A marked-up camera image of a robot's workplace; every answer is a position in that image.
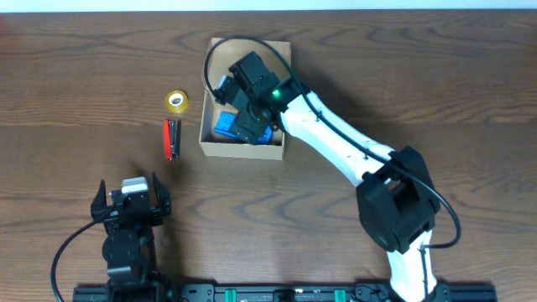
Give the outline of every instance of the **green connector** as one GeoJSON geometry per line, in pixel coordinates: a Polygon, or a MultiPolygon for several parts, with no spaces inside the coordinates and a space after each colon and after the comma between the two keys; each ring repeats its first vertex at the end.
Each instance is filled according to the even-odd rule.
{"type": "Polygon", "coordinates": [[[345,293],[344,289],[336,289],[336,290],[334,290],[334,295],[336,296],[336,302],[346,302],[347,301],[347,293],[345,293]]]}
{"type": "Polygon", "coordinates": [[[224,296],[226,297],[225,302],[237,302],[237,291],[235,289],[226,289],[224,296]]]}

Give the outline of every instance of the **cable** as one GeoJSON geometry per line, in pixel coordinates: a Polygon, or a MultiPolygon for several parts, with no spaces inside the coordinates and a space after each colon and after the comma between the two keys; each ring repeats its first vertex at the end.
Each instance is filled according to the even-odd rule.
{"type": "Polygon", "coordinates": [[[83,226],[80,230],[74,232],[67,240],[64,241],[64,243],[61,245],[60,249],[58,249],[58,252],[56,253],[56,256],[54,257],[54,261],[52,262],[52,268],[50,269],[50,285],[52,286],[52,291],[54,292],[54,296],[58,300],[58,302],[64,302],[63,298],[61,297],[60,290],[58,289],[58,284],[56,283],[56,267],[58,266],[58,261],[60,260],[61,254],[64,252],[67,245],[75,239],[78,235],[80,235],[85,230],[89,229],[90,227],[95,226],[97,223],[103,222],[112,211],[114,211],[114,208],[116,207],[116,204],[112,204],[112,207],[104,213],[102,216],[99,216],[94,221],[86,224],[83,226]]]}
{"type": "Polygon", "coordinates": [[[430,250],[432,248],[436,248],[436,249],[442,249],[442,248],[449,248],[449,247],[453,247],[454,245],[456,245],[459,240],[461,239],[461,222],[459,221],[459,218],[457,216],[457,214],[455,213],[455,211],[453,210],[453,208],[451,207],[451,205],[449,204],[449,202],[447,202],[447,200],[444,198],[444,196],[442,196],[437,190],[435,190],[434,188],[432,188],[431,186],[427,185],[425,182],[423,182],[422,180],[420,180],[416,175],[414,175],[413,173],[403,169],[403,168],[400,168],[397,164],[393,164],[391,163],[390,161],[384,159],[383,157],[381,157],[380,155],[374,153],[373,151],[371,151],[369,148],[366,148],[366,147],[363,147],[360,143],[354,141],[353,139],[349,138],[345,133],[343,133],[340,129],[338,129],[336,126],[334,126],[330,121],[328,121],[322,114],[321,111],[318,111],[314,106],[313,104],[311,104],[311,101],[310,99],[308,98],[307,96],[307,93],[305,93],[304,91],[304,87],[301,85],[301,82],[299,80],[299,77],[295,74],[295,72],[293,71],[293,69],[291,68],[291,66],[287,63],[287,61],[285,60],[285,58],[276,50],[274,49],[272,46],[270,46],[269,44],[267,44],[266,42],[262,41],[262,40],[258,40],[258,39],[255,39],[255,38],[252,38],[252,37],[248,37],[248,36],[241,36],[241,35],[234,35],[234,36],[231,36],[231,37],[227,37],[227,38],[224,38],[224,39],[221,39],[219,40],[218,42],[216,42],[212,47],[211,49],[209,49],[209,52],[207,52],[207,56],[206,56],[206,59],[205,59],[205,64],[203,65],[203,75],[204,75],[204,78],[205,78],[205,83],[206,83],[206,86],[209,90],[209,92],[215,96],[215,92],[214,90],[212,89],[212,86],[211,86],[211,83],[209,82],[209,75],[208,75],[208,70],[207,70],[207,67],[209,65],[209,60],[212,56],[212,53],[214,52],[215,48],[218,47],[218,45],[224,43],[224,42],[227,42],[231,39],[246,39],[246,40],[250,40],[250,41],[253,41],[253,42],[257,42],[263,46],[265,46],[266,48],[268,48],[269,50],[271,50],[277,57],[278,59],[282,62],[282,64],[285,66],[285,69],[289,72],[291,78],[293,79],[293,81],[295,82],[296,86],[299,88],[300,90],[300,94],[302,95],[302,97],[304,97],[304,100],[306,102],[306,104],[308,105],[308,107],[310,108],[310,110],[313,112],[313,114],[315,114],[317,116],[317,118],[319,120],[321,120],[330,130],[332,130],[333,132],[335,132],[337,135],[339,135],[340,137],[342,137],[343,139],[345,139],[348,143],[350,143],[352,146],[354,146],[355,148],[357,148],[358,150],[360,150],[361,152],[363,152],[366,157],[371,157],[372,159],[375,159],[377,160],[379,163],[381,164],[384,164],[386,166],[388,166],[390,169],[394,170],[395,172],[397,172],[398,174],[401,174],[413,181],[415,181],[416,183],[422,185],[423,187],[425,187],[428,191],[430,191],[439,201],[440,203],[446,208],[447,212],[450,214],[451,216],[451,219],[453,220],[453,223],[455,225],[455,229],[456,229],[456,235],[455,235],[455,238],[453,238],[450,242],[446,242],[446,243],[441,243],[441,244],[427,244],[427,245],[422,245],[420,247],[420,253],[421,253],[421,257],[422,257],[422,266],[423,266],[423,269],[424,269],[424,284],[425,284],[425,301],[428,299],[428,294],[429,294],[429,290],[428,290],[428,284],[427,284],[427,267],[426,267],[426,263],[425,263],[425,249],[426,248],[429,248],[430,250]]]}

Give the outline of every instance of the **open cardboard box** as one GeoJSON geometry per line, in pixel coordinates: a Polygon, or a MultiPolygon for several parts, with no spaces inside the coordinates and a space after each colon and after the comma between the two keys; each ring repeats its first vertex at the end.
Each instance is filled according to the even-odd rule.
{"type": "MultiPolygon", "coordinates": [[[[209,49],[219,38],[212,38],[209,49]]],[[[291,43],[265,41],[274,47],[290,63],[291,43]]],[[[255,51],[263,60],[269,70],[282,80],[289,77],[289,72],[279,59],[261,44],[248,40],[229,40],[220,44],[212,53],[209,61],[209,82],[213,89],[231,65],[240,60],[249,52],[255,51]]],[[[206,89],[203,98],[203,113],[201,115],[200,146],[206,156],[235,157],[245,159],[277,159],[284,158],[285,135],[281,130],[273,133],[272,142],[268,145],[251,145],[241,140],[228,138],[214,132],[214,127],[221,112],[237,113],[237,109],[226,104],[222,106],[215,102],[214,96],[206,89]]]]}

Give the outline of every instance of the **red object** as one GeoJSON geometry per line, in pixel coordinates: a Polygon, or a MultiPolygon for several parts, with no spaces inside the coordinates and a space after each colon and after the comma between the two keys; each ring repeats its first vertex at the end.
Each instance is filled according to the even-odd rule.
{"type": "Polygon", "coordinates": [[[162,133],[164,140],[164,156],[167,160],[172,160],[172,153],[171,153],[171,137],[169,135],[169,122],[168,120],[164,120],[162,124],[162,133]]]}

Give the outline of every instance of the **table surface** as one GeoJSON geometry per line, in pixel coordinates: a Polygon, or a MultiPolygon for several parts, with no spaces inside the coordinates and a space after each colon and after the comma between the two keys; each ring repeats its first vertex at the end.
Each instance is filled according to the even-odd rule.
{"type": "MultiPolygon", "coordinates": [[[[293,66],[335,113],[425,157],[461,218],[435,275],[537,299],[535,11],[8,14],[0,21],[0,299],[53,300],[50,265],[90,221],[99,181],[156,172],[173,214],[155,228],[159,265],[218,283],[388,279],[354,189],[314,149],[284,161],[207,158],[198,144],[210,37],[292,43],[293,66]],[[188,110],[164,96],[184,89],[188,110]],[[183,120],[165,161],[162,121],[183,120]]],[[[453,225],[436,216],[434,242],[453,225]]],[[[65,250],[58,282],[107,280],[102,226],[65,250]]]]}

